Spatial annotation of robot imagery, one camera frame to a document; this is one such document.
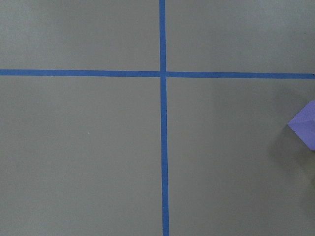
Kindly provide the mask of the purple foam block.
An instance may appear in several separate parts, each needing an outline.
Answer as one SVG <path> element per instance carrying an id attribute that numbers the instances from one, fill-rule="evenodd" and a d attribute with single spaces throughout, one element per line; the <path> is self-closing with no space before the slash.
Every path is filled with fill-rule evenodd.
<path id="1" fill-rule="evenodd" d="M 312 151 L 315 150 L 315 101 L 310 101 L 292 120 L 288 126 Z"/>

